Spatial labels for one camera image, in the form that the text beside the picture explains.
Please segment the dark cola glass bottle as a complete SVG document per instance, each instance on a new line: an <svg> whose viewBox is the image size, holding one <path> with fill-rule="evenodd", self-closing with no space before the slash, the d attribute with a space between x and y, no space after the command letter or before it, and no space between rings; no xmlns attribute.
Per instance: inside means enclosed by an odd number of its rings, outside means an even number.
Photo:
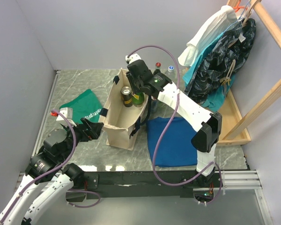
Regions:
<svg viewBox="0 0 281 225"><path fill-rule="evenodd" d="M157 62L157 63L155 64L155 70L160 70L160 68L161 68L161 63L160 63L160 62Z"/></svg>

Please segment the beige canvas tote bag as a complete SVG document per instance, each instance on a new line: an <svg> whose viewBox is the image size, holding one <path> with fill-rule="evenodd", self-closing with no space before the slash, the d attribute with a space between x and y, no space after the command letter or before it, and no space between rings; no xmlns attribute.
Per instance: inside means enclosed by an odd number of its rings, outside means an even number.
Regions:
<svg viewBox="0 0 281 225"><path fill-rule="evenodd" d="M148 103L148 96L145 95L144 103L140 107L124 106L121 90L123 87L131 86L126 72L127 70L120 69L114 77L106 103L101 109L99 122L104 124L103 131L107 133L107 145L133 150L138 132L136 124L141 121Z"/></svg>

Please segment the green glass bottle gold cap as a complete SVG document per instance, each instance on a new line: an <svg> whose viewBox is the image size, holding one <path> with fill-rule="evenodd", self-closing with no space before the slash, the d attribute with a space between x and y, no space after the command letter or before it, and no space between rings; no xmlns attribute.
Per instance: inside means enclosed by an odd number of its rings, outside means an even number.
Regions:
<svg viewBox="0 0 281 225"><path fill-rule="evenodd" d="M141 107L144 103L144 93L132 93L132 102L135 107Z"/></svg>

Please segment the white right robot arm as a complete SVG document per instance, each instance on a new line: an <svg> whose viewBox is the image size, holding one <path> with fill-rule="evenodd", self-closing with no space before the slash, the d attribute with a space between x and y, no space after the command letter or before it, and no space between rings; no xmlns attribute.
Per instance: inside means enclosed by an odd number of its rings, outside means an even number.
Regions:
<svg viewBox="0 0 281 225"><path fill-rule="evenodd" d="M153 96L182 116L196 131L191 140L197 150L197 184L206 187L215 172L214 152L222 129L222 115L201 107L166 75L154 75L140 57L127 58L126 74L132 89Z"/></svg>

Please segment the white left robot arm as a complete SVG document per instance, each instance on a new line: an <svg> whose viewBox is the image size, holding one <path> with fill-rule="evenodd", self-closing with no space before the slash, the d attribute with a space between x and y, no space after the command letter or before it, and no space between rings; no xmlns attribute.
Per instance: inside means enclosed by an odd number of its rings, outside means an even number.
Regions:
<svg viewBox="0 0 281 225"><path fill-rule="evenodd" d="M13 197L0 213L0 225L32 225L46 206L71 188L85 184L84 171L68 163L78 143L97 140L104 124L85 118L81 124L69 121L45 138L33 156Z"/></svg>

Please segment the clear water bottle blue cap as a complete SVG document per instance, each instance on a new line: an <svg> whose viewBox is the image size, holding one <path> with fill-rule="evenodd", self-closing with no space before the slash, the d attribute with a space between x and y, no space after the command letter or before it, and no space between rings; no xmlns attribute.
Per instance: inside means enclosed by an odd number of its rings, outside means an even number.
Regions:
<svg viewBox="0 0 281 225"><path fill-rule="evenodd" d="M175 76L175 68L174 68L174 66L169 66L168 69L165 72L165 75L168 76L168 77Z"/></svg>

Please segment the green glass bottle front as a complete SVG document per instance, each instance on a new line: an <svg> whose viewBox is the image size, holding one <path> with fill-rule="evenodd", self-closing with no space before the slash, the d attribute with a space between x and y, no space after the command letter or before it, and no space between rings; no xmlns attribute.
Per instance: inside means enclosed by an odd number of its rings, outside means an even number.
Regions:
<svg viewBox="0 0 281 225"><path fill-rule="evenodd" d="M157 111L158 103L159 103L159 101L157 99L152 99L152 102L151 102L151 113L155 113Z"/></svg>

